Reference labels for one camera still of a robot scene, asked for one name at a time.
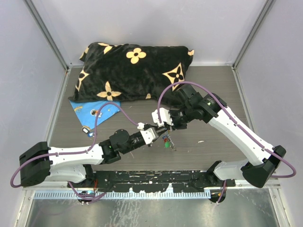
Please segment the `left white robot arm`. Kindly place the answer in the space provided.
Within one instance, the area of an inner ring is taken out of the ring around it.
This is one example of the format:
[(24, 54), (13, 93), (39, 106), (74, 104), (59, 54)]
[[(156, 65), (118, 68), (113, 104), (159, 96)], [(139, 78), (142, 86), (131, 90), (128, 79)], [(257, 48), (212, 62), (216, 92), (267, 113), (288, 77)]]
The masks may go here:
[(142, 146), (151, 146), (168, 127), (146, 125), (144, 130), (130, 135), (124, 129), (117, 130), (109, 139), (93, 147), (56, 148), (46, 141), (39, 142), (19, 157), (20, 184), (36, 186), (43, 182), (73, 182), (83, 187), (94, 184), (95, 176), (90, 165), (111, 164)]

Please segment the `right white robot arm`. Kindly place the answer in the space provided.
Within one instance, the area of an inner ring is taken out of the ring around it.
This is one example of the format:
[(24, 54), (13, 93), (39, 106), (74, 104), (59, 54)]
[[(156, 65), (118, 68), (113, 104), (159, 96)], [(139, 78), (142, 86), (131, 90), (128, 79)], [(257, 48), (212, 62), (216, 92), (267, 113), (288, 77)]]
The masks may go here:
[(216, 94), (201, 96), (190, 84), (180, 86), (175, 94), (182, 103), (181, 109), (172, 111), (176, 129), (185, 129), (192, 120), (204, 121), (225, 135), (246, 157), (241, 161), (216, 161), (209, 169), (208, 182), (219, 186), (224, 180), (246, 180), (262, 188), (279, 166), (286, 149), (257, 136)]

